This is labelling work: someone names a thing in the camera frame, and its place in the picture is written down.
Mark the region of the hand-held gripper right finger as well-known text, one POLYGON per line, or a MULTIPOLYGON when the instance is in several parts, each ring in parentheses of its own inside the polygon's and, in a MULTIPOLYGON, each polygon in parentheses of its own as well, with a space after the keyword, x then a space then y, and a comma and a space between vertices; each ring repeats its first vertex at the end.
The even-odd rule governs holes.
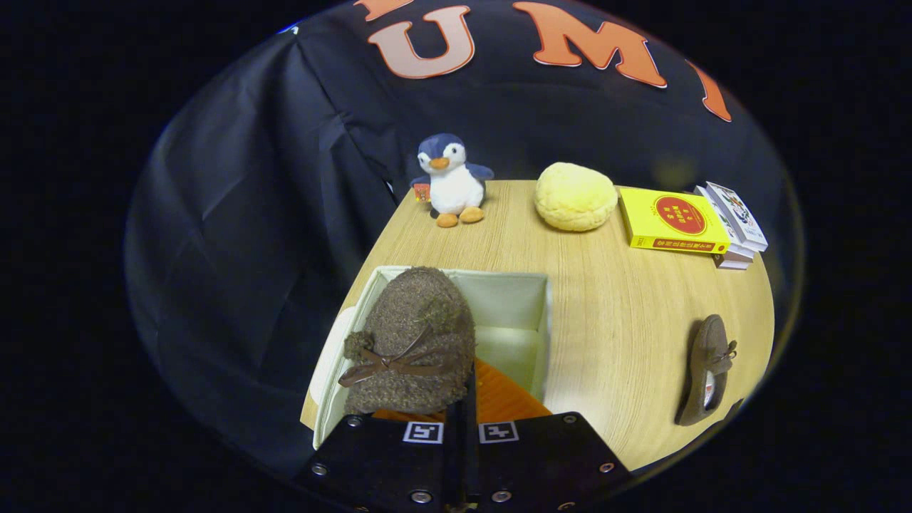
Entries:
POLYGON ((628 468, 579 412, 550 415, 476 360, 467 430, 467 499, 479 512, 584 512, 625 490, 628 468))

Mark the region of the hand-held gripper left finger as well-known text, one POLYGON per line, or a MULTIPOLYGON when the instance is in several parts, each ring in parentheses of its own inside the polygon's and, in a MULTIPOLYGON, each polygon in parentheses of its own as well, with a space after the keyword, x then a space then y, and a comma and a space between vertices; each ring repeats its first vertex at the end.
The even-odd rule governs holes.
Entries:
POLYGON ((455 512, 462 506, 462 402, 443 422, 344 415, 296 475, 341 512, 455 512))

